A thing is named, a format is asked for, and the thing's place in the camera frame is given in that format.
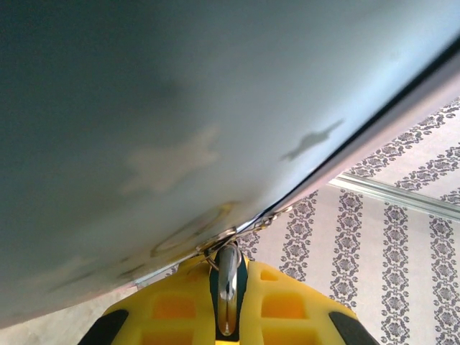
patterned wallpaper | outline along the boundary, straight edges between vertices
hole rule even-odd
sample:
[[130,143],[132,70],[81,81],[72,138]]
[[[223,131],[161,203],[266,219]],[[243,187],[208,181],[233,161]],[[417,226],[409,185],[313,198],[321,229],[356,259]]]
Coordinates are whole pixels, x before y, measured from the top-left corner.
[[239,245],[349,306],[381,344],[460,344],[460,223],[327,185]]
[[459,163],[460,97],[348,173],[460,205]]

damask wallpaper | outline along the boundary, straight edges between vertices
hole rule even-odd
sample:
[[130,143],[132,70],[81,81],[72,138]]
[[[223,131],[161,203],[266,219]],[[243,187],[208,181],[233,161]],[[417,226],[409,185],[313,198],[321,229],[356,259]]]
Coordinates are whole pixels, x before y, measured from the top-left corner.
[[327,185],[239,245],[349,306],[381,344],[460,344],[459,223]]
[[348,173],[460,205],[460,97]]

metal hook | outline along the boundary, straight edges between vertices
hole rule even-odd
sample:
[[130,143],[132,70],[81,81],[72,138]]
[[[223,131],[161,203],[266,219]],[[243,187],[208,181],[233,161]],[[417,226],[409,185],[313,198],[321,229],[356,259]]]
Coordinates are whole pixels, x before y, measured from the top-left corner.
[[235,243],[230,243],[219,250],[218,255],[217,324],[223,335],[230,336],[236,328],[236,274],[242,253]]

metal clip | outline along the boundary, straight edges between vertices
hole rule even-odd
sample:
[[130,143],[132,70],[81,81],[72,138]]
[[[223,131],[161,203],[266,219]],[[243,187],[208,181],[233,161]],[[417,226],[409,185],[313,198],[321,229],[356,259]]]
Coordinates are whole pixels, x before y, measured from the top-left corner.
[[242,253],[235,243],[230,243],[218,255],[217,324],[223,335],[230,336],[236,328],[237,271]]

